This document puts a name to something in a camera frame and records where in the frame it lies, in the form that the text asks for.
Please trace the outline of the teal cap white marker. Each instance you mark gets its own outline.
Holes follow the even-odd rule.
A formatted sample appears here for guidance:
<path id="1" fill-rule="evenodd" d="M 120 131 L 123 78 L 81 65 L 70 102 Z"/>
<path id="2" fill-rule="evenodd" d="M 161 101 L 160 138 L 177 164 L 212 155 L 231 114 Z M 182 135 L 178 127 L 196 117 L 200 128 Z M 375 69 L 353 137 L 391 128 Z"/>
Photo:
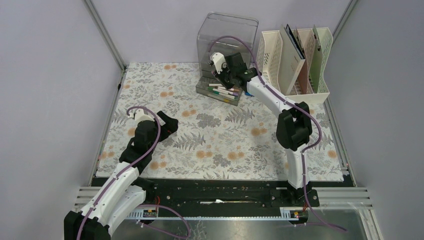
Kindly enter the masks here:
<path id="1" fill-rule="evenodd" d="M 229 99 L 235 99 L 237 96 L 233 93 L 230 93 L 229 91 L 219 89 L 219 88 L 213 88 L 212 91 L 218 95 L 221 95 L 223 97 L 229 98 Z"/>

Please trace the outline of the brown cap white marker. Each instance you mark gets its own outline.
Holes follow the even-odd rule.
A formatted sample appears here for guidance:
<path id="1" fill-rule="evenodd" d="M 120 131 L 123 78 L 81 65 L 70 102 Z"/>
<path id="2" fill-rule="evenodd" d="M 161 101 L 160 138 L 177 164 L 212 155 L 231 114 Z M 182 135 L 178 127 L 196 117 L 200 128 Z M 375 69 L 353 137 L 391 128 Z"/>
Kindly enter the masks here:
<path id="1" fill-rule="evenodd" d="M 218 83 L 209 83 L 208 86 L 209 87 L 222 87 L 222 85 L 218 84 Z"/>

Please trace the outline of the clear acrylic drawer organizer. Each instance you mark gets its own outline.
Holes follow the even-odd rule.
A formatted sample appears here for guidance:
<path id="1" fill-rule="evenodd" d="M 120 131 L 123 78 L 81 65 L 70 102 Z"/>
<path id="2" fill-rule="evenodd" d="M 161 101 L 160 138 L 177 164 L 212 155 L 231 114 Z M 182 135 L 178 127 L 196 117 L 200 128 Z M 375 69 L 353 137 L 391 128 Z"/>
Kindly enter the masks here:
<path id="1" fill-rule="evenodd" d="M 206 15 L 197 34 L 197 55 L 199 62 L 200 79 L 196 84 L 196 92 L 207 97 L 228 103 L 233 106 L 239 104 L 242 89 L 235 99 L 216 94 L 212 89 L 226 89 L 217 79 L 215 67 L 210 56 L 222 53 L 225 56 L 226 69 L 247 69 L 252 62 L 252 50 L 259 21 L 253 17 L 212 11 Z M 209 84 L 222 86 L 210 87 Z"/>

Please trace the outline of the beige notebook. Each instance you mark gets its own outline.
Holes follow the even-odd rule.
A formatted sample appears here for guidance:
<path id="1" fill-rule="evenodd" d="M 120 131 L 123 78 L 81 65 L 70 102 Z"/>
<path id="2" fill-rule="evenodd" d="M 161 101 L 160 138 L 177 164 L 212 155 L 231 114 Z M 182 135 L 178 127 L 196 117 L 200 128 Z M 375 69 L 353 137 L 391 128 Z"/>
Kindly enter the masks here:
<path id="1" fill-rule="evenodd" d="M 296 47 L 296 41 L 291 36 L 291 32 L 286 29 L 284 25 L 281 25 L 279 32 L 282 40 L 282 51 L 278 72 L 278 84 L 281 93 L 289 95 L 295 85 L 305 59 Z"/>

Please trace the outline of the pink clipboard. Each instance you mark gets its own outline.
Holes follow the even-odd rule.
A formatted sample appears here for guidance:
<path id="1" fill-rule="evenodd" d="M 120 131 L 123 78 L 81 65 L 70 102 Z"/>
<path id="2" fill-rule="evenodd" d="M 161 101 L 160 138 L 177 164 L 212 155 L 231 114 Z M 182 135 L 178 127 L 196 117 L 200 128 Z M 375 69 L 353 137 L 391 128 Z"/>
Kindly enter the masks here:
<path id="1" fill-rule="evenodd" d="M 308 94 L 309 72 L 315 51 L 316 40 L 312 29 L 295 29 L 295 37 L 301 47 L 304 63 L 297 77 L 298 94 Z"/>

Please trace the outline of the green clipboard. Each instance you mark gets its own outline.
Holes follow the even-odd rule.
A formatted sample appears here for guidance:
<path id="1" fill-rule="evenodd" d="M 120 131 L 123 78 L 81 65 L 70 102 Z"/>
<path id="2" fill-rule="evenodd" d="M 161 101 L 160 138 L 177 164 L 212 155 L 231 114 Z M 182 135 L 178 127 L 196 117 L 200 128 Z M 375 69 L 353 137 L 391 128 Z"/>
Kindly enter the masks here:
<path id="1" fill-rule="evenodd" d="M 333 35 L 328 27 L 312 28 L 315 48 L 309 70 L 310 83 L 314 94 L 325 93 L 324 70 L 333 45 Z"/>

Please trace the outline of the purple cap white marker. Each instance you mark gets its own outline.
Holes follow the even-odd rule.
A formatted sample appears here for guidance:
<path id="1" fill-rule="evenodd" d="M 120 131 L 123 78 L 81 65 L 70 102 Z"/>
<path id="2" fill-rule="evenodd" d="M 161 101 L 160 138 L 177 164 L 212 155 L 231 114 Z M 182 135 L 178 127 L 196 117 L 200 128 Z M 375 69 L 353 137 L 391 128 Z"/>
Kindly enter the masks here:
<path id="1" fill-rule="evenodd" d="M 223 90 L 223 89 L 216 89 L 216 91 L 218 92 L 219 95 L 228 95 L 231 98 L 235 98 L 235 97 L 239 96 L 239 94 L 237 92 L 226 91 L 226 90 Z"/>

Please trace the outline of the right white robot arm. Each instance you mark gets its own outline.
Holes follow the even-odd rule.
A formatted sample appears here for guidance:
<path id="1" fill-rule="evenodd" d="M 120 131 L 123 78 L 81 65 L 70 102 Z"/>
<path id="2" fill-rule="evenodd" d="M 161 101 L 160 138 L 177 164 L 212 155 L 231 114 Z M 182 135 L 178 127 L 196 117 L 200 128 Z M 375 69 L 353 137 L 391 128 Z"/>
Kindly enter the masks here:
<path id="1" fill-rule="evenodd" d="M 275 136 L 285 149 L 289 165 L 287 181 L 293 187 L 287 191 L 286 198 L 293 206 L 301 205 L 307 199 L 303 188 L 309 183 L 304 151 L 313 132 L 308 104 L 297 103 L 279 92 L 259 70 L 248 68 L 240 53 L 225 56 L 215 52 L 210 55 L 210 61 L 215 67 L 213 75 L 226 89 L 241 88 L 275 115 Z"/>

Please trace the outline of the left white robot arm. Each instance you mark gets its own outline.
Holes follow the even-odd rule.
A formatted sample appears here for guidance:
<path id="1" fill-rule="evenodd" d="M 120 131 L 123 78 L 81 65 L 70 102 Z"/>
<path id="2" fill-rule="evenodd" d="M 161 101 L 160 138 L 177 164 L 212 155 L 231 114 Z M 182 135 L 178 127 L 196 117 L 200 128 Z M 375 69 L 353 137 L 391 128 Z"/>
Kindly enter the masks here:
<path id="1" fill-rule="evenodd" d="M 134 136 L 95 196 L 79 211 L 71 210 L 65 216 L 66 240 L 110 240 L 137 206 L 148 206 L 155 200 L 154 183 L 140 175 L 152 160 L 158 143 L 178 130 L 179 121 L 144 106 L 130 107 L 126 114 L 137 124 Z"/>

